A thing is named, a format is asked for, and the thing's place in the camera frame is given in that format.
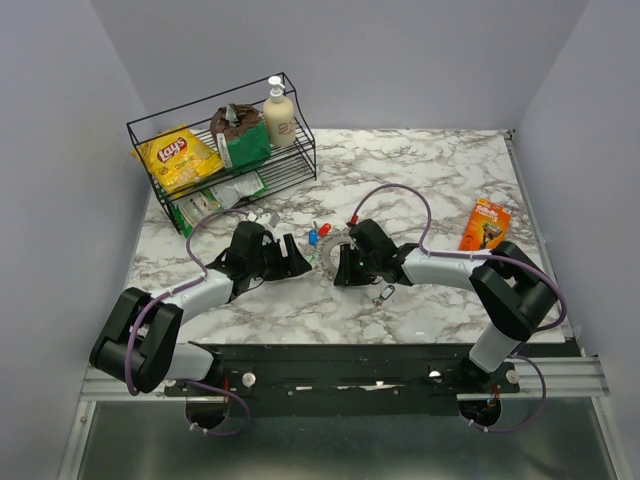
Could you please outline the metal disc with key rings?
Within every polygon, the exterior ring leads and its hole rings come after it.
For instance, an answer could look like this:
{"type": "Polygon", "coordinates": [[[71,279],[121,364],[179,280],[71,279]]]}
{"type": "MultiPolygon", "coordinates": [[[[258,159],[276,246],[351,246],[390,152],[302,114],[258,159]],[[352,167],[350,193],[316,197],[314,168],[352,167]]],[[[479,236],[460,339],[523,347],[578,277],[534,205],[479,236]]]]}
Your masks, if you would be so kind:
{"type": "Polygon", "coordinates": [[[353,246],[348,228],[331,230],[315,246],[314,268],[328,280],[334,280],[338,273],[341,245],[353,246]]]}

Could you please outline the blue key tag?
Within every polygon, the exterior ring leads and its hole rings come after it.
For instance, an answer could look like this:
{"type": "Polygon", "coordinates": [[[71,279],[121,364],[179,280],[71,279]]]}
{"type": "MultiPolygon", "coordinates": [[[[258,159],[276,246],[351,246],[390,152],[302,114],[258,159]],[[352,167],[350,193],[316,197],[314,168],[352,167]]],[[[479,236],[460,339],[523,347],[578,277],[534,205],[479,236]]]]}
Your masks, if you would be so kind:
{"type": "Polygon", "coordinates": [[[319,240],[318,232],[315,229],[310,230],[308,233],[308,243],[311,246],[315,246],[318,243],[318,240],[319,240]]]}

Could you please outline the black key tag with key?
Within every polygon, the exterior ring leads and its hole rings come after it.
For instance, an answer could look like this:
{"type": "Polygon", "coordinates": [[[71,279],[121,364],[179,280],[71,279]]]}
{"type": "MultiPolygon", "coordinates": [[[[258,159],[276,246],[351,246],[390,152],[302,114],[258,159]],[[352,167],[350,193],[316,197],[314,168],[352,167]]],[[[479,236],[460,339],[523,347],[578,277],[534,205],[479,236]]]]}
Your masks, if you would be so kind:
{"type": "Polygon", "coordinates": [[[391,298],[391,296],[395,293],[394,285],[387,285],[380,294],[372,300],[372,303],[375,306],[383,305],[387,300],[391,298]]]}

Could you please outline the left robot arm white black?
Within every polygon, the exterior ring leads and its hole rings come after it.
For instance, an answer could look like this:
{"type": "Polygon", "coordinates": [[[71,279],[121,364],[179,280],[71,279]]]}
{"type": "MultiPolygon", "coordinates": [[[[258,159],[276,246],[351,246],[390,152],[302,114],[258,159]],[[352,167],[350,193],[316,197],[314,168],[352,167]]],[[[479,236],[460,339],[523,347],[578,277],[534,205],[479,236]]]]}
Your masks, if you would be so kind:
{"type": "Polygon", "coordinates": [[[230,245],[204,272],[154,293],[136,287],[118,297],[89,356],[92,367],[125,382],[133,395],[149,393],[165,380],[187,381],[201,395],[222,384],[222,354],[213,347],[180,343],[186,322],[224,306],[254,280],[295,278],[311,264],[293,236],[276,240],[257,222],[240,222],[230,245]]]}

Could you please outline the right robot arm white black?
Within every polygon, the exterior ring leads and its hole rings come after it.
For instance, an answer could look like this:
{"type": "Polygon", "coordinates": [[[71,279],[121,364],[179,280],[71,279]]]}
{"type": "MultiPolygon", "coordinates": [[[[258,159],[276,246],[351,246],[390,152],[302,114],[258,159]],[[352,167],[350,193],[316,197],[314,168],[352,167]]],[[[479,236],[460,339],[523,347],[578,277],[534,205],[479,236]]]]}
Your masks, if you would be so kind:
{"type": "Polygon", "coordinates": [[[480,392],[496,370],[536,333],[552,307],[562,302],[558,287],[514,243],[479,251],[428,250],[418,243],[396,245],[373,220],[354,224],[340,247],[339,287],[437,285],[473,291],[490,319],[460,367],[460,379],[480,392]]]}

